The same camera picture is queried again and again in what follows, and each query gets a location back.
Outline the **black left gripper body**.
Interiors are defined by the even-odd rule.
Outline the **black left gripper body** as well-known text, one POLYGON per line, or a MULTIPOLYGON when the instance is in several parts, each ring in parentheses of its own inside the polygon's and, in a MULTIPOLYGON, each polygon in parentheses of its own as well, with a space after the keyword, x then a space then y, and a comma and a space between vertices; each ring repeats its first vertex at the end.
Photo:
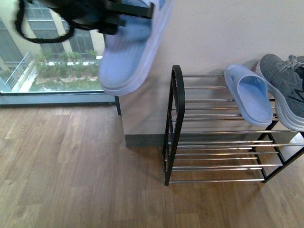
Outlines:
POLYGON ((97 30, 99 33, 114 35, 118 26, 109 19, 116 14, 109 10, 112 0, 41 0, 44 6, 59 14, 76 29, 97 30))

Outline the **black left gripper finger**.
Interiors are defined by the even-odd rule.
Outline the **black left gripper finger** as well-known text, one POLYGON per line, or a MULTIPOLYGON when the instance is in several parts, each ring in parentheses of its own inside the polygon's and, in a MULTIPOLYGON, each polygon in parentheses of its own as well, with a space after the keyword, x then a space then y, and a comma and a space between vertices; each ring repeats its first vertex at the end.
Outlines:
POLYGON ((128 5, 117 1, 106 0, 104 7, 111 13, 135 16, 145 19, 152 19, 154 3, 150 2, 148 7, 128 5))
POLYGON ((125 20, 122 20, 119 17, 112 17, 112 16, 104 19, 104 22, 112 26, 125 26, 126 24, 125 20))

